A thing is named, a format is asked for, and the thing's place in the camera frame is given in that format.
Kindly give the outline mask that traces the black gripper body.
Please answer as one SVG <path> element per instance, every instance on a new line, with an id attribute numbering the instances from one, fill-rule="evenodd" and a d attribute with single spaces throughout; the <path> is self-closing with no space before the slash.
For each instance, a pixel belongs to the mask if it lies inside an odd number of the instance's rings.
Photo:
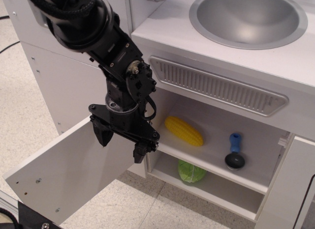
<path id="1" fill-rule="evenodd" d="M 100 120 L 108 125 L 114 134 L 126 138 L 134 143 L 140 141 L 158 142 L 159 133 L 134 110 L 127 113 L 118 113 L 109 109 L 106 105 L 91 104 L 91 122 Z"/>

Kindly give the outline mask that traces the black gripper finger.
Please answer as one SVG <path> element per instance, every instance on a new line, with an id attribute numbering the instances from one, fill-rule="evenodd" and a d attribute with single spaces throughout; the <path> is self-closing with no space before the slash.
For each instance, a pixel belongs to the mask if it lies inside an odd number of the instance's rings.
<path id="1" fill-rule="evenodd" d="M 114 135 L 111 128 L 108 125 L 102 124 L 100 120 L 93 121 L 93 130 L 97 140 L 103 147 L 109 144 Z"/>
<path id="2" fill-rule="evenodd" d="M 157 142 L 140 141 L 135 144 L 133 151 L 134 162 L 141 164 L 147 153 L 155 152 L 158 148 Z"/>

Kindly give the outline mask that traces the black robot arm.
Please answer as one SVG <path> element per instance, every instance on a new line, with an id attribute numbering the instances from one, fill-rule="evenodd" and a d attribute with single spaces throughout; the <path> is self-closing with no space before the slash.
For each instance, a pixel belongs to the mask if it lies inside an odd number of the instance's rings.
<path id="1" fill-rule="evenodd" d="M 102 146 L 114 134 L 133 141 L 134 161 L 141 163 L 158 147 L 159 133 L 146 116 L 156 105 L 150 94 L 156 81 L 142 53 L 120 28 L 120 18 L 106 0 L 30 0 L 45 16 L 50 32 L 65 48 L 87 53 L 106 77 L 104 105 L 91 104 L 91 122 Z"/>

